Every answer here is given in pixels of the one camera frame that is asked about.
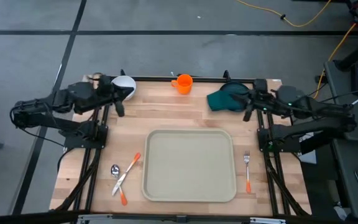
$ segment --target orange mug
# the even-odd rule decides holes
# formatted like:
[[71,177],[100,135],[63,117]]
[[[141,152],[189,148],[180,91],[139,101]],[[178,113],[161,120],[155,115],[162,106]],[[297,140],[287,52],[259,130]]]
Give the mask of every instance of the orange mug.
[[187,94],[193,85],[193,78],[187,74],[179,75],[177,80],[171,81],[171,86],[175,87],[179,93]]

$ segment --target wooden tabletop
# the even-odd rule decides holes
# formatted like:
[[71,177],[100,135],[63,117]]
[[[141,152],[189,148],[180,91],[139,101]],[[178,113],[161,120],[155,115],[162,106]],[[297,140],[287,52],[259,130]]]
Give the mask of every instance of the wooden tabletop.
[[[268,80],[269,89],[277,89],[280,80]],[[272,214],[269,188],[262,153],[257,143],[256,129],[259,127],[256,113],[249,122],[243,122],[244,113],[230,111],[212,112],[206,95],[217,91],[222,83],[194,83],[188,95],[180,95],[169,82],[137,82],[134,97],[124,102],[125,117],[118,118],[114,108],[109,110],[108,142],[102,150],[96,185],[94,188],[92,212],[103,213],[151,213],[187,215],[266,215]],[[74,120],[83,121],[91,112]],[[273,116],[275,124],[290,125],[289,119]],[[110,168],[117,164],[122,169],[131,163],[137,152],[144,153],[145,139],[155,129],[161,128],[221,128],[233,140],[236,167],[237,193],[227,203],[151,202],[141,191],[143,157],[129,172],[122,189],[128,204],[121,205],[119,194],[111,196],[116,179]],[[250,182],[252,193],[246,193],[246,166],[244,151],[250,151]],[[299,161],[289,153],[281,153],[285,183],[295,200],[308,213],[310,205]],[[56,208],[73,190],[80,176],[84,149],[76,149],[62,160],[50,208]],[[275,186],[278,208],[283,213],[280,191]],[[85,206],[83,194],[81,208]]]

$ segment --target spoon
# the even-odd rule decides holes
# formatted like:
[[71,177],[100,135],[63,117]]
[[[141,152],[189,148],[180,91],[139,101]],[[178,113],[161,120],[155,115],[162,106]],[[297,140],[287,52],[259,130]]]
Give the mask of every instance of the spoon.
[[[119,177],[119,167],[118,167],[118,165],[114,164],[114,165],[111,166],[111,175],[118,180],[118,177]],[[122,205],[124,205],[124,206],[127,205],[128,201],[125,198],[125,195],[124,195],[124,192],[122,191],[121,186],[119,187],[119,192],[121,194],[121,203],[122,203]]]

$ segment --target green towel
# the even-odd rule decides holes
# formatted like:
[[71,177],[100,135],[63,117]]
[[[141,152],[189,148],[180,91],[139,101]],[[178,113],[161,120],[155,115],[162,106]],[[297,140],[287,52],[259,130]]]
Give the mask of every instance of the green towel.
[[244,111],[244,105],[234,100],[231,93],[218,90],[206,96],[209,107],[212,111],[231,110],[231,111]]

